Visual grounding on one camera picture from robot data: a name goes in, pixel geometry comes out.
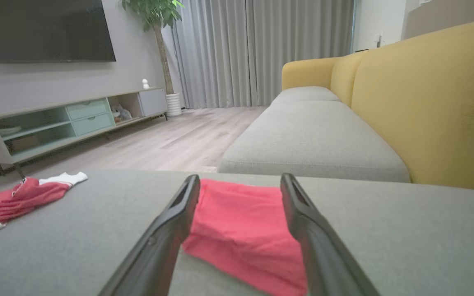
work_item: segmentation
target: sofa armrest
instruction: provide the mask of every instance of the sofa armrest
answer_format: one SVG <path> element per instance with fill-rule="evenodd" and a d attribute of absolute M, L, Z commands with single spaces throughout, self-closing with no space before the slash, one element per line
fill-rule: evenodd
<path fill-rule="evenodd" d="M 317 58 L 286 63 L 282 72 L 282 90 L 299 86 L 323 86 L 330 89 L 332 69 L 338 59 Z"/>

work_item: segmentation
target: tree trunk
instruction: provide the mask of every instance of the tree trunk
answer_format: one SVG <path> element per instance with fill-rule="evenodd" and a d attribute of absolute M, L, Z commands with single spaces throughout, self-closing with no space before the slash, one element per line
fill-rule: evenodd
<path fill-rule="evenodd" d="M 166 47 L 164 45 L 164 39 L 162 37 L 162 26 L 160 24 L 154 24 L 153 30 L 155 30 L 158 52 L 160 53 L 160 60 L 162 61 L 164 81 L 166 82 L 166 94 L 171 95 L 175 92 L 173 91 L 173 82 L 171 81 L 170 66 L 167 63 Z"/>

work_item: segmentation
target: drawer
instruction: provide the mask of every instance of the drawer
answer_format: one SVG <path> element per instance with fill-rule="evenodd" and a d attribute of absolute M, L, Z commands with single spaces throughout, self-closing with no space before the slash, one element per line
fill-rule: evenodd
<path fill-rule="evenodd" d="M 75 121 L 73 122 L 73 126 L 76 135 L 81 136 L 97 130 L 106 129 L 107 127 L 113 126 L 113 124 L 111 123 L 109 113 L 105 113 Z"/>
<path fill-rule="evenodd" d="M 108 112 L 107 104 L 104 99 L 95 101 L 86 101 L 67 106 L 67 111 L 71 120 L 95 116 L 96 114 Z"/>

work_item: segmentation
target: clothing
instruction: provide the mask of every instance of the clothing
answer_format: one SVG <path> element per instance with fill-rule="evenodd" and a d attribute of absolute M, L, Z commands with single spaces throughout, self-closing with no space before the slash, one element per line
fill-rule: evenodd
<path fill-rule="evenodd" d="M 61 199 L 67 190 L 84 180 L 87 180 L 87 175 L 82 172 L 74 176 L 63 173 L 60 176 L 41 180 L 27 177 L 13 189 L 1 191 L 1 227 L 4 227 L 3 223 L 32 212 L 38 206 Z"/>
<path fill-rule="evenodd" d="M 182 247 L 258 290 L 307 294 L 301 247 L 288 231 L 279 188 L 201 180 Z"/>

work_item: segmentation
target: gray curtain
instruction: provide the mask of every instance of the gray curtain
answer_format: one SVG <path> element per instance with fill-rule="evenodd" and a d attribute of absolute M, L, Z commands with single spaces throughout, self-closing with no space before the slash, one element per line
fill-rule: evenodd
<path fill-rule="evenodd" d="M 286 62 L 349 53 L 354 0 L 184 0 L 174 30 L 187 108 L 269 105 Z"/>

